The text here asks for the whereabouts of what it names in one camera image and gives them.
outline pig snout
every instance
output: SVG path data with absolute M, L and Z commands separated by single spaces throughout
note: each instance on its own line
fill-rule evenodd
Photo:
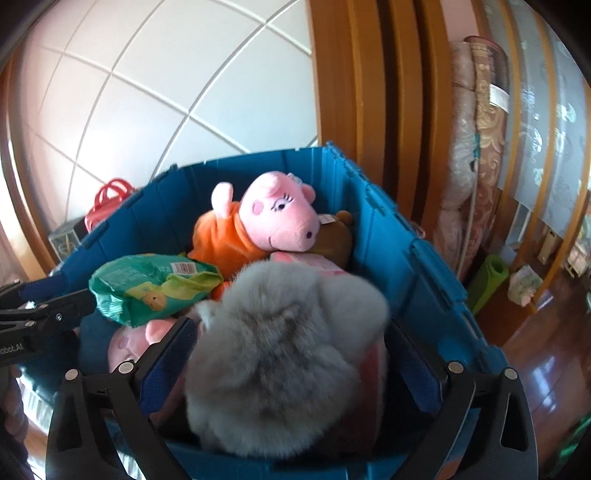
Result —
M 303 224 L 277 230 L 271 243 L 278 250 L 305 252 L 314 245 L 319 229 L 320 222 L 314 216 L 313 219 Z

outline white tiled panel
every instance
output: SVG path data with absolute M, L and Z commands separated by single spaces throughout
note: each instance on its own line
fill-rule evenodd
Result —
M 308 55 L 263 30 L 222 73 L 195 115 L 251 151 L 305 146 L 316 135 L 309 64 Z
M 170 146 L 156 174 L 168 170 L 175 163 L 179 167 L 184 167 L 211 158 L 233 157 L 241 153 L 228 142 L 189 119 Z
M 287 0 L 220 0 L 225 4 L 233 5 L 244 10 L 247 14 L 257 17 L 260 21 L 266 21 L 276 12 L 284 8 L 292 1 Z
M 68 51 L 111 69 L 132 35 L 159 3 L 160 0 L 101 0 L 72 37 Z
M 20 88 L 20 105 L 22 120 L 35 126 L 39 109 L 47 88 L 56 70 L 61 55 L 51 50 L 38 48 L 32 42 L 25 45 L 25 54 L 22 63 Z
M 271 27 L 286 35 L 294 43 L 310 53 L 310 30 L 307 21 L 306 2 L 296 2 L 271 22 Z
M 70 57 L 62 57 L 57 66 L 37 131 L 68 158 L 76 158 L 84 126 L 106 78 L 105 72 Z
M 188 110 L 257 25 L 210 0 L 166 0 L 135 37 L 116 71 Z
M 182 120 L 182 114 L 113 78 L 90 120 L 78 163 L 101 179 L 116 171 L 132 185 L 144 185 Z
M 25 44 L 19 94 L 51 228 L 114 177 L 309 145 L 305 1 L 60 0 Z
M 97 0 L 60 0 L 39 20 L 33 37 L 41 44 L 66 48 Z
M 76 168 L 72 177 L 70 197 L 68 198 L 68 217 L 77 218 L 86 215 L 94 204 L 96 193 L 102 184 L 103 182 L 85 172 L 82 168 Z
M 33 139 L 32 162 L 34 167 L 30 169 L 29 175 L 35 186 L 35 197 L 47 226 L 55 229 L 64 219 L 74 165 L 37 137 Z

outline screw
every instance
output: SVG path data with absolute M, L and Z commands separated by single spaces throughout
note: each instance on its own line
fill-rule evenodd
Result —
M 120 374 L 128 374 L 134 369 L 134 365 L 131 362 L 123 362 L 117 370 L 119 370 Z
M 460 362 L 449 362 L 447 368 L 453 374 L 461 374 L 464 371 L 464 366 Z
M 512 368 L 505 368 L 505 376 L 509 380 L 517 380 L 517 372 Z
M 71 370 L 68 370 L 66 372 L 66 380 L 68 380 L 68 382 L 71 382 L 72 380 L 76 379 L 77 376 L 78 370 L 76 370 L 75 368 L 72 368 Z

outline gray furry plush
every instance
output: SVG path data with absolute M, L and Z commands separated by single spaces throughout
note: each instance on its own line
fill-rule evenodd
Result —
M 358 366 L 389 319 L 359 277 L 271 261 L 189 316 L 203 331 L 186 379 L 192 432 L 205 450 L 275 458 L 306 450 L 354 406 Z

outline plastic bag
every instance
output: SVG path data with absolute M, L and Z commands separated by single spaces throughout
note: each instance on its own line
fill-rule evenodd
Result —
M 540 276 L 529 265 L 520 268 L 509 279 L 509 300 L 525 307 L 542 285 Z
M 106 263 L 92 275 L 89 288 L 105 317 L 138 327 L 203 300 L 222 282 L 213 265 L 184 257 L 144 254 Z

